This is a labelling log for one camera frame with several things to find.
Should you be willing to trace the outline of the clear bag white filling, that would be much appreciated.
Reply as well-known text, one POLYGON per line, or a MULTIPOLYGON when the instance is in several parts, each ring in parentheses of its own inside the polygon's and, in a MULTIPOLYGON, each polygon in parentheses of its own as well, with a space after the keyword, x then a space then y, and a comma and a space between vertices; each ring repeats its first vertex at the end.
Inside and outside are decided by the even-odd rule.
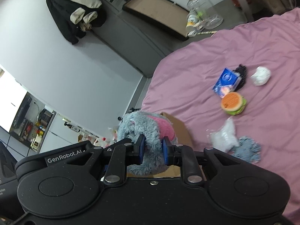
POLYGON ((207 130, 206 133, 210 145, 215 149, 228 153, 232 148, 239 147, 232 118, 227 118, 218 130, 207 130))

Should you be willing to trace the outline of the pink bed sheet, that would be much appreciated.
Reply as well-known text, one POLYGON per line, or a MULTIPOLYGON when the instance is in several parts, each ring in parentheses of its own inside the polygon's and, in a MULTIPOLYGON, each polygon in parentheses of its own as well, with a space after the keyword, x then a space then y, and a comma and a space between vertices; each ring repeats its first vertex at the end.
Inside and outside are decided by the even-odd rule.
POLYGON ((299 224, 299 9, 221 30, 172 52, 157 66, 142 110, 168 113, 194 148, 260 146, 254 164, 282 176, 284 215, 299 224))

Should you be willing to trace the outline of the burger plush toy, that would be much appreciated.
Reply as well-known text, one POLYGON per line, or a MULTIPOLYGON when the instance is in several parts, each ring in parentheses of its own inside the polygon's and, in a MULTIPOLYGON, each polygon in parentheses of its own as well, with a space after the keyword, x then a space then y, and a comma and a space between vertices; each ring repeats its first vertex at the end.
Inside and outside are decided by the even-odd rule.
POLYGON ((230 92, 221 99, 222 110, 233 116, 242 113, 246 104, 246 99, 238 92, 230 92))

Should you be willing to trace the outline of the black framed cardboard tray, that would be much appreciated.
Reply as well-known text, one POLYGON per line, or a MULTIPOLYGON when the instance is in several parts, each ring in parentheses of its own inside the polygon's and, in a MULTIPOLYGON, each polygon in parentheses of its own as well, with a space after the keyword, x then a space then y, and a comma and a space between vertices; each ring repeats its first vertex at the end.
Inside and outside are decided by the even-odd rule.
POLYGON ((179 40, 188 39, 189 11, 171 0, 128 0, 122 9, 179 40))

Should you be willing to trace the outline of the black knitted glove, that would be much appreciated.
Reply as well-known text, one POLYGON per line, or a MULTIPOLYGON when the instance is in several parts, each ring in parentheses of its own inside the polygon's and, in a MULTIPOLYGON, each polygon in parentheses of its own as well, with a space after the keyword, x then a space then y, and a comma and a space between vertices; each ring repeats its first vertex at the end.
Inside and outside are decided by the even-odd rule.
POLYGON ((233 72, 241 78, 239 84, 235 88, 235 92, 237 92, 246 84, 248 70, 246 66, 244 66, 243 64, 239 64, 239 66, 235 70, 233 70, 233 72))

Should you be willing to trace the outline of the brown cardboard box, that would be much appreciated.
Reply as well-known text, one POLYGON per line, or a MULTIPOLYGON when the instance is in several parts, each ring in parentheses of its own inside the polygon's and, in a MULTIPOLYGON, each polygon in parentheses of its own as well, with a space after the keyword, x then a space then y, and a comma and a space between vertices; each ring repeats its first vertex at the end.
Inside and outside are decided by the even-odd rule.
MULTIPOLYGON (((186 141, 179 140, 179 139, 177 144, 173 144, 173 151, 174 151, 173 165, 167 165, 168 169, 172 170, 170 174, 176 177, 178 172, 173 167, 178 166, 181 170, 180 175, 184 183, 192 186, 201 185, 204 182, 204 179, 203 179, 203 175, 199 163, 197 162, 198 153, 194 152, 191 145, 186 143, 186 141)), ((159 177, 165 177, 165 175, 164 174, 161 175, 161 173, 158 173, 156 175, 158 175, 159 177)), ((154 177, 156 175, 148 175, 148 176, 141 176, 141 177, 154 177)))

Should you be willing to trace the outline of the blue tissue pack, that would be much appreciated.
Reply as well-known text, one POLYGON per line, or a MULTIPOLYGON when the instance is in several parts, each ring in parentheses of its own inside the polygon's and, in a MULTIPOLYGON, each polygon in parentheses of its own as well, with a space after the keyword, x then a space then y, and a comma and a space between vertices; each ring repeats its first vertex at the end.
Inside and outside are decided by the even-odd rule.
POLYGON ((213 86, 213 91, 220 98, 224 98, 225 95, 236 90, 241 80, 242 78, 239 73, 225 68, 213 86))

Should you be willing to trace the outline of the white soft ball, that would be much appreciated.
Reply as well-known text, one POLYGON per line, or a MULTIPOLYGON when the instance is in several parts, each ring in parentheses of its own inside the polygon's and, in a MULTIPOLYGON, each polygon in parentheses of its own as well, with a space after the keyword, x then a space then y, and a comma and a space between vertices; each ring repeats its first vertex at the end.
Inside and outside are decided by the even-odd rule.
POLYGON ((267 67, 258 66, 250 77, 255 86, 265 85, 271 77, 271 71, 267 67))

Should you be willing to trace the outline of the grey pink plush toy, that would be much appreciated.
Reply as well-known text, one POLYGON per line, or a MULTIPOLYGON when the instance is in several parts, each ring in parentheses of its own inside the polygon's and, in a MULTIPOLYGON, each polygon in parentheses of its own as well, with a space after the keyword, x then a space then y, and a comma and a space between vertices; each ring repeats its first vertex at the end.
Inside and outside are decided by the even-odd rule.
POLYGON ((118 126, 117 139, 129 138, 136 142, 140 135, 145 136, 143 162, 128 166, 128 172, 136 176, 148 176, 166 171, 168 167, 164 163, 161 141, 168 137, 171 144, 178 143, 172 122, 157 113, 135 111, 124 115, 118 126))

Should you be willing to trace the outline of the large clear plastic jug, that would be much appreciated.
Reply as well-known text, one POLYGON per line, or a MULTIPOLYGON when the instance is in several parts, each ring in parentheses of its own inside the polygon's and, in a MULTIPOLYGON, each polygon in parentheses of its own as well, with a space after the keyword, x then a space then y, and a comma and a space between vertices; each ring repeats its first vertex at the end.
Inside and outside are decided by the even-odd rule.
POLYGON ((210 0, 187 1, 188 9, 197 15, 205 29, 212 30, 223 23, 223 17, 216 12, 210 0))

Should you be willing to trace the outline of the small blue-grey octopus plush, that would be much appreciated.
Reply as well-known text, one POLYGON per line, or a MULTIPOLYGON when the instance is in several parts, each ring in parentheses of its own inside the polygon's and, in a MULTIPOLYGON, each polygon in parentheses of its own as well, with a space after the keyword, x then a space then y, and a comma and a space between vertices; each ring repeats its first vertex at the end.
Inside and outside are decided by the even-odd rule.
POLYGON ((261 145, 250 137, 243 136, 238 140, 239 145, 233 147, 231 155, 248 163, 258 163, 261 160, 261 145))

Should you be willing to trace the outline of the hanging black beige jacket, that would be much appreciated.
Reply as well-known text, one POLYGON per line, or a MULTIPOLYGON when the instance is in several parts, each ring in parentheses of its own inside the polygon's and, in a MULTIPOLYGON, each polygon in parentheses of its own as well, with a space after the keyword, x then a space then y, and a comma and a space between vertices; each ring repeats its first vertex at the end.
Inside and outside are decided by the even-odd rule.
POLYGON ((46 4, 59 31, 73 45, 107 19, 101 0, 46 0, 46 4))

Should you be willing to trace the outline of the yellow white container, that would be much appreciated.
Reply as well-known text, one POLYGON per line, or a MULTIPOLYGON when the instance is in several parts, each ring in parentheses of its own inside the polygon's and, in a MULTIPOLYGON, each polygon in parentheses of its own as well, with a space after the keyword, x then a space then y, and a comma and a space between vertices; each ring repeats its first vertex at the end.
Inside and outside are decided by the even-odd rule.
POLYGON ((194 12, 189 12, 187 16, 186 31, 187 33, 197 31, 202 28, 199 17, 194 12))

